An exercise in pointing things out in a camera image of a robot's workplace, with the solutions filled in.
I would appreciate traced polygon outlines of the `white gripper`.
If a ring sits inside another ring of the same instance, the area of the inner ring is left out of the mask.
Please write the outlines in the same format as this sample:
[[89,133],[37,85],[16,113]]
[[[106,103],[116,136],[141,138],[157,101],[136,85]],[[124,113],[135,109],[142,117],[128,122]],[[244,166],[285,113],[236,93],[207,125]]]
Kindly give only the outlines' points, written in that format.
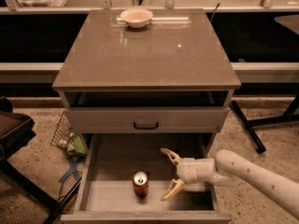
[[181,159],[176,152],[168,148],[163,147],[160,149],[160,151],[166,155],[174,165],[177,166],[177,176],[179,177],[178,180],[173,179],[170,182],[167,192],[161,197],[162,201],[168,201],[178,194],[183,189],[185,184],[194,184],[198,181],[196,160],[194,158]]

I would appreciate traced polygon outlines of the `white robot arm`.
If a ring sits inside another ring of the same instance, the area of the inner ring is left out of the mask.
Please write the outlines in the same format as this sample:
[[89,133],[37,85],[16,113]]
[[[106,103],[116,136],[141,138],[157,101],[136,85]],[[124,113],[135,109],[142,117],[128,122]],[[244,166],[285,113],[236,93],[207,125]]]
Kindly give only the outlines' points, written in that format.
[[178,179],[173,179],[162,201],[178,194],[185,186],[207,182],[213,186],[230,187],[239,179],[251,184],[267,198],[296,219],[299,218],[299,184],[254,164],[233,151],[219,150],[214,158],[181,158],[174,151],[161,152],[176,166]]

